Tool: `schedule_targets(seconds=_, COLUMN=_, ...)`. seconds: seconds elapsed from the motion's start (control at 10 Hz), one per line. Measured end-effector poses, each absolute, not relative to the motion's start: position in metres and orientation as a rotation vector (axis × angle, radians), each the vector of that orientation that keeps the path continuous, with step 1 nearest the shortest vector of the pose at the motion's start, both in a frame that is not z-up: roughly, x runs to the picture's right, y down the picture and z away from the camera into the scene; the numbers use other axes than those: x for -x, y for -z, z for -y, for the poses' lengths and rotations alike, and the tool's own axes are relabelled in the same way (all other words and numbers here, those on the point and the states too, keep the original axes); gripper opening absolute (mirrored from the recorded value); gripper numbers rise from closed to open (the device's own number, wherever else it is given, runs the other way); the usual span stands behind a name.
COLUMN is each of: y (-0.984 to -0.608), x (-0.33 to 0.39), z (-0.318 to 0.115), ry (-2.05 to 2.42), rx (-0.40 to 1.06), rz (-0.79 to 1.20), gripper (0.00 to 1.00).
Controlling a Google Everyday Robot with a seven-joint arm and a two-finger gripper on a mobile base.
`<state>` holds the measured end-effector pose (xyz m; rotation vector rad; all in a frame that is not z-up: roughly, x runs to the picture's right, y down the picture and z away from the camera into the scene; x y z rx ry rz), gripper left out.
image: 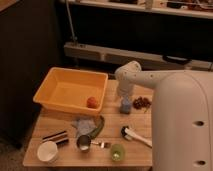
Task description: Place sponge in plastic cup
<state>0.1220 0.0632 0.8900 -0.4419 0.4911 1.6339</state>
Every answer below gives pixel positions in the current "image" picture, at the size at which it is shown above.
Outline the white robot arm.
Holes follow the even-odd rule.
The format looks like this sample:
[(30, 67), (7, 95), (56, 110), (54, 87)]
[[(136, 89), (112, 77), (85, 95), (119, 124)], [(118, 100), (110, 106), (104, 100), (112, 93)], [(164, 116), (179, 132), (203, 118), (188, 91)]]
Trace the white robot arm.
[(144, 71), (131, 61), (115, 71), (117, 94), (153, 90), (153, 171), (213, 171), (213, 72)]

